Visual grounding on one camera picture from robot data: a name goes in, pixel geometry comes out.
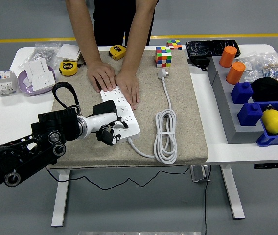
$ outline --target person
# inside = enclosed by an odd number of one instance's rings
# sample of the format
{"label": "person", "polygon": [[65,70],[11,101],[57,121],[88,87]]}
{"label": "person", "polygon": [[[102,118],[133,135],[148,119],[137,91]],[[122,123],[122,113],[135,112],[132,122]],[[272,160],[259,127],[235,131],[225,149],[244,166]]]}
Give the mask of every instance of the person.
{"label": "person", "polygon": [[[94,29],[85,0],[66,0],[72,29],[88,66],[93,88],[111,91],[118,85],[132,109],[140,102],[136,77],[145,45],[149,43],[158,0],[94,0]],[[119,74],[103,63],[97,46],[122,45],[126,54]]]}

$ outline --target tape measure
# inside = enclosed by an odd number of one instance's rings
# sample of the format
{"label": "tape measure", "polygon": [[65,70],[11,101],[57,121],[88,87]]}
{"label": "tape measure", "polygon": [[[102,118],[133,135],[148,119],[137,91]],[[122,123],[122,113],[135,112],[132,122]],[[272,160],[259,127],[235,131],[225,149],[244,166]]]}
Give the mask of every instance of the tape measure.
{"label": "tape measure", "polygon": [[66,61],[60,63],[60,73],[63,76],[73,76],[78,71],[77,62],[74,61]]}
{"label": "tape measure", "polygon": [[115,45],[110,48],[109,55],[116,61],[123,58],[126,53],[126,48],[121,45]]}

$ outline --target black robotic arm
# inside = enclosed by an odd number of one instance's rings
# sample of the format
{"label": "black robotic arm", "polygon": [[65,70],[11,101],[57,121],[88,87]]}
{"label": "black robotic arm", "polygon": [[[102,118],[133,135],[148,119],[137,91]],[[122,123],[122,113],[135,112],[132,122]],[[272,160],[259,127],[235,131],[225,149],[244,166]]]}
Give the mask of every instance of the black robotic arm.
{"label": "black robotic arm", "polygon": [[[69,89],[75,97],[76,105],[67,107],[56,96],[60,87]],[[0,145],[0,184],[3,182],[14,187],[28,179],[49,164],[56,164],[57,159],[66,152],[66,141],[83,139],[90,133],[96,133],[97,139],[108,145],[114,145],[120,135],[114,136],[109,126],[121,122],[112,100],[93,107],[93,114],[84,117],[80,113],[79,103],[74,88],[69,83],[57,83],[53,87],[56,100],[64,110],[39,114],[39,122],[31,124],[32,134],[18,140]]]}

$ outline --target rubik's cube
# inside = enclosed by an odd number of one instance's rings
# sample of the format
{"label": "rubik's cube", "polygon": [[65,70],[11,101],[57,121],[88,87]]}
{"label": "rubik's cube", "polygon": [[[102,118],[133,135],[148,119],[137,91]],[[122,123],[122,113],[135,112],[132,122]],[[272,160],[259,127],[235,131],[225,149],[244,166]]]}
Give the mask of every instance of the rubik's cube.
{"label": "rubik's cube", "polygon": [[183,49],[183,46],[182,46],[182,44],[181,44],[179,39],[177,39],[177,40],[167,40],[166,45],[171,50],[181,50],[181,49]]}
{"label": "rubik's cube", "polygon": [[172,62],[172,53],[169,47],[156,47],[155,48],[155,62],[157,68],[159,67],[170,67]]}

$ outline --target lemon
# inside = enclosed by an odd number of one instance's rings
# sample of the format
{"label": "lemon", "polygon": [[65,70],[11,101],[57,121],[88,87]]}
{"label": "lemon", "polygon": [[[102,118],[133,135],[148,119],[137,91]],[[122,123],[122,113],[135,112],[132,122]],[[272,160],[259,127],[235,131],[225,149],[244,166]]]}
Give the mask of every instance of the lemon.
{"label": "lemon", "polygon": [[262,116],[262,122],[267,132],[278,134],[278,111],[275,109],[265,110]]}

